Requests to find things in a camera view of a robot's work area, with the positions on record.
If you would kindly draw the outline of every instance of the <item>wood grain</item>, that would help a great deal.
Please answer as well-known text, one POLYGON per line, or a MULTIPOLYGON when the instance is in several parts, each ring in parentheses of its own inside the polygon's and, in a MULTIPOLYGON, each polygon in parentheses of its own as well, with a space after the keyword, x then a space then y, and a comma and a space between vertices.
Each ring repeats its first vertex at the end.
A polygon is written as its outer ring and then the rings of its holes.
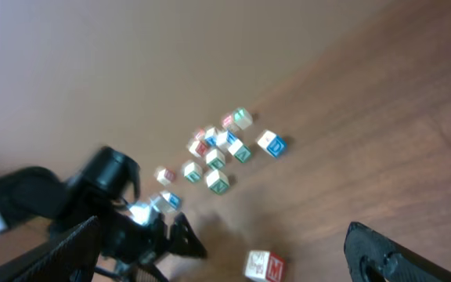
MULTIPOLYGON (((274 160, 252 146, 251 161, 229 160, 222 196, 179 179, 171 190, 210 258, 166 258, 165 274, 243 281, 255 248, 288 260, 286 281, 350 280, 351 221, 451 270, 451 1, 389 6, 249 110, 243 140, 268 128, 288 151, 274 160)), ((145 181, 146 195, 159 189, 145 181)))

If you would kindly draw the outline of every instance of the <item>red letter m block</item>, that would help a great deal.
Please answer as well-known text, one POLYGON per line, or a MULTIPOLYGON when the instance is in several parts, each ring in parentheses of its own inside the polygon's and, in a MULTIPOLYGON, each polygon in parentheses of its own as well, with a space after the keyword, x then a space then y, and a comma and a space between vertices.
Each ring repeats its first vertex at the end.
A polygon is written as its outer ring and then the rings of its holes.
POLYGON ((267 280, 271 282, 280 282, 283 277, 283 267, 283 260, 271 253, 269 256, 269 264, 267 265, 267 280))

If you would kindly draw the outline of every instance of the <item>brown wooden surface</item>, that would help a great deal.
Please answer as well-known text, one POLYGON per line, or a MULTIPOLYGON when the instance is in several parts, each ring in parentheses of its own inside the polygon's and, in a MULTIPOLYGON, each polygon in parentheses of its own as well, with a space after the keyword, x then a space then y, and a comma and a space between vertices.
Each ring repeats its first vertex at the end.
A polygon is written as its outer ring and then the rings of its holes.
MULTIPOLYGON (((229 160, 222 196, 178 180, 210 258, 166 258, 169 277, 243 281, 254 248, 289 261, 286 281, 350 280, 351 221, 451 270, 451 1, 389 7, 248 109, 245 142, 268 128, 288 151, 229 160)), ((145 196, 158 189, 146 183, 145 196)))

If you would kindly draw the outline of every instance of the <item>toy block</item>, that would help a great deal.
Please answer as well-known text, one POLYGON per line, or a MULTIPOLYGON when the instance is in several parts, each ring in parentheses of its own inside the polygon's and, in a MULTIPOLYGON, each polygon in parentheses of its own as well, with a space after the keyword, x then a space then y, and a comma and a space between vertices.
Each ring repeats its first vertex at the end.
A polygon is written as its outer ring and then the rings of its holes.
POLYGON ((204 139, 204 129, 198 128, 193 132, 193 137, 196 140, 203 140, 204 139))
POLYGON ((220 169, 226 165, 226 157, 218 149, 210 150, 205 157, 205 161, 211 169, 220 169))
POLYGON ((150 198, 151 206, 158 212, 172 213, 180 209, 181 200, 174 193, 161 191, 150 198))
POLYGON ((234 143, 229 147, 229 152, 242 163, 248 161, 251 157, 251 151, 247 146, 241 142, 241 140, 236 139, 234 143))
POLYGON ((227 151, 229 147, 236 141, 238 138, 230 131, 225 130, 220 132, 217 135, 217 143, 215 144, 217 148, 223 151, 227 151))
POLYGON ((204 130, 204 141, 208 144, 208 146, 215 146, 217 143, 217 134, 218 131, 215 127, 210 126, 204 130))
POLYGON ((203 169, 194 161, 187 161, 182 166, 182 174, 191 183, 196 183, 201 180, 203 169))
POLYGON ((157 167, 156 173, 154 173, 157 181, 165 186, 172 183, 175 180, 175 173, 164 167, 157 167))
POLYGON ((154 219, 157 219, 160 212, 156 211, 152 205, 144 203, 142 201, 137 201, 132 206, 130 206, 129 211, 132 213, 130 218, 142 225, 148 226, 154 222, 154 219))
POLYGON ((207 186, 217 194, 225 193, 229 188, 227 176, 219 170, 213 170, 206 176, 207 186))
POLYGON ((192 139, 187 144, 187 149, 189 152, 193 154, 195 157, 204 157, 206 151, 208 150, 207 144, 202 140, 192 139))
POLYGON ((234 123, 233 113, 227 113, 220 120, 223 129, 230 130, 232 132, 236 132, 240 130, 240 128, 234 123))
POLYGON ((258 138, 257 144, 273 157, 279 157, 287 144, 276 133, 265 130, 258 138))
POLYGON ((237 108, 234 111, 233 117, 234 123, 243 130, 254 122, 254 119, 251 117, 250 113, 242 107, 237 108))
POLYGON ((257 282, 281 282, 285 261, 271 251, 250 251, 244 275, 257 282))

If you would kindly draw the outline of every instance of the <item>beige wall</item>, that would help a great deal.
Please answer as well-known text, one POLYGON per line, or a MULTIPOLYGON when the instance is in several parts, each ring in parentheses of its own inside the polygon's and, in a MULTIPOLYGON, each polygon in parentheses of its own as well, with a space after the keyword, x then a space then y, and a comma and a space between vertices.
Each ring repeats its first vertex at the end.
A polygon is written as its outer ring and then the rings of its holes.
POLYGON ((386 3, 0 1, 0 173, 104 143, 152 173, 386 3))

